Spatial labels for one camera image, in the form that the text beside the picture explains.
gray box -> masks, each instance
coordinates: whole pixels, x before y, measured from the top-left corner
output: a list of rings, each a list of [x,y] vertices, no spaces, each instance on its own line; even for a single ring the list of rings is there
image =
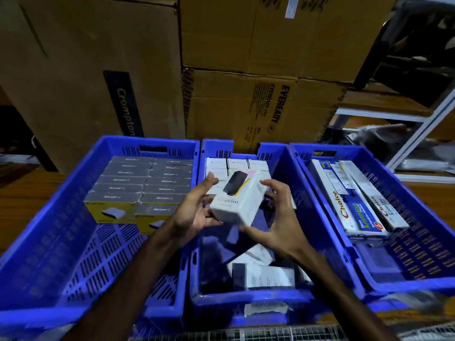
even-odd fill
[[[193,165],[193,159],[153,158],[153,164],[160,164],[160,165]]]
[[[189,186],[183,185],[145,185],[142,190],[147,194],[187,194],[190,191]]]
[[[144,205],[139,204],[136,207],[135,215],[172,215],[177,205]]]
[[[147,177],[100,176],[96,183],[105,184],[145,184]]]
[[[97,183],[92,191],[113,192],[113,193],[140,193],[143,185],[139,184],[105,184]]]
[[[137,170],[137,169],[151,169],[150,163],[109,163],[106,169],[111,170]]]
[[[148,169],[105,169],[102,176],[122,176],[122,177],[145,177],[149,173]]]
[[[142,194],[139,201],[142,203],[152,204],[175,204],[179,205],[184,199],[185,195],[181,194]]]
[[[192,172],[193,166],[191,165],[161,165],[153,164],[152,170],[162,172]]]
[[[149,163],[152,164],[155,158],[151,157],[112,157],[111,163]]]
[[[191,178],[191,172],[170,172],[151,169],[148,173],[149,177],[160,177],[168,179]]]
[[[181,185],[190,186],[190,178],[162,178],[162,177],[148,177],[145,184],[149,185]]]
[[[140,193],[90,191],[84,202],[137,202]]]

wooden surface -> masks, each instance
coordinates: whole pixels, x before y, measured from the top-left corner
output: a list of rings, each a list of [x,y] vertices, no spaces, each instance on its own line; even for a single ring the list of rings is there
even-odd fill
[[[57,172],[38,168],[0,188],[0,254],[22,232],[64,181]],[[455,184],[407,183],[407,186],[455,229]]]

red logo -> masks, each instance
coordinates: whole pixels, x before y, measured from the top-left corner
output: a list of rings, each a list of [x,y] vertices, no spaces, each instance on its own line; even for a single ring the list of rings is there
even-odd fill
[[[377,221],[374,222],[374,227],[376,227],[377,229],[384,229],[384,226],[378,223]]]

blue plastic crate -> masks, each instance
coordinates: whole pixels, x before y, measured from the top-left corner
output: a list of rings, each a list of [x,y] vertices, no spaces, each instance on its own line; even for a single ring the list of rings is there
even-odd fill
[[[83,204],[112,156],[193,159],[194,186],[199,146],[195,140],[102,137],[0,258],[0,333],[15,330],[0,337],[28,337],[30,328],[77,321],[145,241],[135,224],[97,224]],[[166,267],[141,325],[182,329],[188,252],[184,248]],[[29,330],[21,334],[17,326]]]
[[[367,149],[326,144],[290,144],[289,147],[350,254],[364,283],[367,301],[416,290],[449,295],[455,292],[455,233]],[[393,233],[383,245],[353,244],[307,168],[312,158],[352,160],[410,228]]]
[[[276,143],[260,143],[257,154],[237,154],[233,152],[234,142],[231,140],[205,139],[202,141],[199,164],[199,178],[204,178],[206,158],[237,158],[266,160],[274,179],[287,183],[297,205],[297,217],[309,242],[315,249],[324,254],[339,277],[353,290],[359,298],[363,298],[364,290],[347,253],[339,242],[325,213],[317,201],[310,184],[299,168],[297,160],[291,155],[287,145]],[[264,213],[259,211],[253,226],[268,229]],[[213,232],[222,227],[209,227],[204,231]],[[293,290],[260,290],[244,292],[227,292],[215,294],[201,293],[201,269],[203,257],[202,236],[192,244],[190,259],[190,298],[194,309],[197,325],[202,327],[223,328],[264,324],[297,323],[307,320],[315,314],[317,306],[314,296],[308,289]],[[245,317],[245,304],[283,302],[290,309],[286,314],[279,312],[259,313]]]

power bank image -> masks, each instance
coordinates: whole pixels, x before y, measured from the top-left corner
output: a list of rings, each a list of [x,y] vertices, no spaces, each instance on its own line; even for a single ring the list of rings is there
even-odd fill
[[[229,196],[235,195],[240,189],[242,184],[245,182],[245,179],[248,177],[248,174],[242,171],[236,171],[230,177],[229,181],[226,183],[223,191]]]
[[[111,207],[102,211],[101,213],[103,213],[103,215],[105,216],[110,216],[111,218],[119,219],[122,216],[124,216],[126,212],[121,209]]]

